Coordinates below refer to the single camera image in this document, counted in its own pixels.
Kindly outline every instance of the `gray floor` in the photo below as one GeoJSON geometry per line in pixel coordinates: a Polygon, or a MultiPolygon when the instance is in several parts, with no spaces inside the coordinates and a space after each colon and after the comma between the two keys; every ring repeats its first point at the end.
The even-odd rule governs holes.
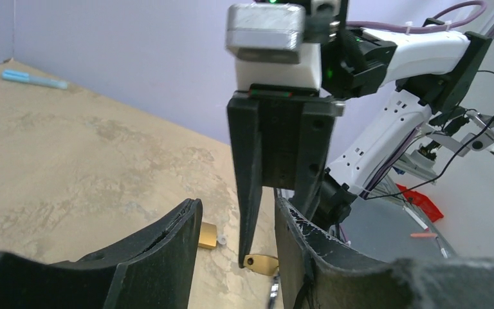
{"type": "MultiPolygon", "coordinates": [[[[351,205],[351,214],[342,228],[355,250],[380,261],[397,258],[442,259],[438,244],[433,238],[412,238],[411,233],[423,229],[399,205],[387,200],[362,200],[351,205]]],[[[453,250],[443,240],[443,247],[453,250]]]]}

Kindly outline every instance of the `beige table surface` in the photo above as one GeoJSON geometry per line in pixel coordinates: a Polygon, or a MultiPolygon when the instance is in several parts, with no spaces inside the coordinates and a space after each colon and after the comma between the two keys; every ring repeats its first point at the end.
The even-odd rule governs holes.
{"type": "MultiPolygon", "coordinates": [[[[47,76],[18,62],[0,73],[7,68],[47,76]]],[[[239,209],[227,145],[79,86],[0,79],[0,250],[75,261],[185,198],[201,198],[203,221],[228,240],[198,249],[189,308],[265,308],[270,278],[236,263],[239,209]]],[[[269,191],[252,252],[277,254],[269,191]]]]}

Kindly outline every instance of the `blue marker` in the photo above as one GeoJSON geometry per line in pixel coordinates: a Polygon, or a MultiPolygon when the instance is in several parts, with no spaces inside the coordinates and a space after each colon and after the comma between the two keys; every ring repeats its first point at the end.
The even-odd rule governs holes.
{"type": "Polygon", "coordinates": [[[64,82],[63,80],[47,79],[45,77],[33,76],[29,73],[14,70],[4,70],[1,74],[1,78],[4,80],[9,80],[11,82],[23,82],[26,84],[34,84],[59,89],[67,89],[68,86],[67,82],[64,82]]]}

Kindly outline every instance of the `red object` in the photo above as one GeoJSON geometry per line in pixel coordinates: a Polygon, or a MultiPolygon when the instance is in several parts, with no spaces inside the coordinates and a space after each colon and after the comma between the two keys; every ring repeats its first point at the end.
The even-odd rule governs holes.
{"type": "MultiPolygon", "coordinates": [[[[403,185],[397,185],[400,191],[404,191],[407,188],[403,185]]],[[[431,222],[436,222],[442,219],[444,215],[436,205],[428,198],[426,195],[421,194],[417,191],[408,191],[403,193],[404,197],[415,206],[418,206],[428,217],[431,222]]]]}

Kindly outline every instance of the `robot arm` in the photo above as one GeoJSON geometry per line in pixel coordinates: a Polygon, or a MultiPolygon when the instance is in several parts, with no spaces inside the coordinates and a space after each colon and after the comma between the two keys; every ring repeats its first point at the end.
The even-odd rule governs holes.
{"type": "Polygon", "coordinates": [[[226,47],[235,55],[237,78],[227,110],[241,213],[240,267],[262,186],[294,190],[300,213],[328,228],[378,181],[417,127],[459,104],[490,44],[476,33],[345,28],[337,21],[345,20],[345,11],[334,18],[337,1],[288,2],[234,5],[228,12],[226,47]],[[397,90],[376,125],[325,169],[344,102],[395,80],[397,90]],[[321,88],[332,96],[320,98],[321,88]]]}

